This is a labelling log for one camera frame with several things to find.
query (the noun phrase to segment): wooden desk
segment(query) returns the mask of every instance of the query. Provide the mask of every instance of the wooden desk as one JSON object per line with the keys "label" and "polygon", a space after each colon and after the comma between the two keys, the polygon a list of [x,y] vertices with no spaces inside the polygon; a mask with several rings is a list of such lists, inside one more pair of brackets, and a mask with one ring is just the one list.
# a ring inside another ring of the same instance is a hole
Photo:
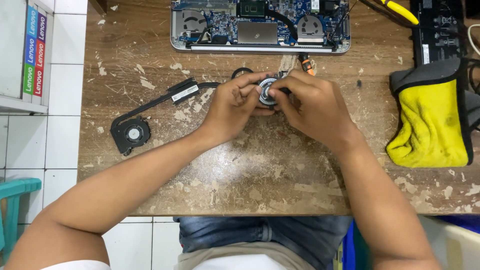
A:
{"label": "wooden desk", "polygon": [[[169,42],[169,2],[109,2],[108,15],[90,9],[84,66],[79,180],[125,159],[109,133],[112,120],[165,93],[188,77],[224,82],[242,66],[254,71],[299,67],[296,56],[175,53]],[[408,169],[394,165],[385,146],[398,126],[388,75],[413,66],[411,31],[359,3],[351,13],[351,50],[312,56],[318,77],[335,80],[353,121],[385,171],[417,212],[480,213],[480,133],[475,161],[464,168]],[[361,80],[362,87],[357,87]],[[152,136],[129,157],[193,131],[202,122],[213,89],[189,102],[164,102],[141,115]],[[245,131],[194,160],[134,215],[349,214],[335,158],[326,147],[289,127],[285,117],[252,118]]]}

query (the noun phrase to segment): jeans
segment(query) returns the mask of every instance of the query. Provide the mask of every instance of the jeans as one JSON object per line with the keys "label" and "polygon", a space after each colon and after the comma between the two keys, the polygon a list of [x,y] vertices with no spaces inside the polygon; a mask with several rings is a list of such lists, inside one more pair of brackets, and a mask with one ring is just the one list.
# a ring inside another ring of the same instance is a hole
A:
{"label": "jeans", "polygon": [[331,263],[353,220],[315,217],[174,217],[180,223],[183,253],[240,242],[276,242],[316,270]]}

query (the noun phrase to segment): microfiber cloth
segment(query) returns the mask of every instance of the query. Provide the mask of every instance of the microfiber cloth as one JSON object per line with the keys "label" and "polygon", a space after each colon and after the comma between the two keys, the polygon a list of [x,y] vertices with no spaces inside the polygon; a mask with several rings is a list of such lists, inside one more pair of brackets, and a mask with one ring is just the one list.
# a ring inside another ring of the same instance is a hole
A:
{"label": "microfiber cloth", "polygon": [[465,59],[450,59],[390,75],[403,124],[386,147],[395,164],[440,168],[473,161],[465,108],[467,64]]}

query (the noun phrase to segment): person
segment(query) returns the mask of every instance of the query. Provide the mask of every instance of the person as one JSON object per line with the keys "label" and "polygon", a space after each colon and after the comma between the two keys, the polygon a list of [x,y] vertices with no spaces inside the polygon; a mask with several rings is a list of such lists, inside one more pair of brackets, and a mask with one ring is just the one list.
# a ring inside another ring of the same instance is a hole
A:
{"label": "person", "polygon": [[[219,85],[203,123],[191,134],[99,172],[48,205],[19,239],[5,270],[109,270],[102,234],[196,157],[235,138],[250,116],[274,113],[259,106],[254,84],[267,75],[273,73],[244,74]],[[292,102],[282,87],[300,102]],[[336,156],[373,268],[439,270],[414,208],[351,120],[338,85],[292,71],[268,94],[294,128]],[[175,220],[183,245],[179,270],[323,270],[351,223],[350,217],[335,216]]]}

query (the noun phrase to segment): orange screwdriver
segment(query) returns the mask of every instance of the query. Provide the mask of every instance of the orange screwdriver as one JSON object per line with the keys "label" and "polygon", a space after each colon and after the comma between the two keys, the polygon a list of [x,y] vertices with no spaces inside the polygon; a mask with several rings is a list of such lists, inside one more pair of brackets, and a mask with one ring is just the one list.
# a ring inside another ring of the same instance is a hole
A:
{"label": "orange screwdriver", "polygon": [[303,71],[305,71],[306,73],[312,76],[315,76],[315,74],[313,73],[312,64],[310,64],[310,60],[308,59],[308,53],[306,52],[301,53],[299,55],[299,60],[300,60],[301,68],[303,69]]}

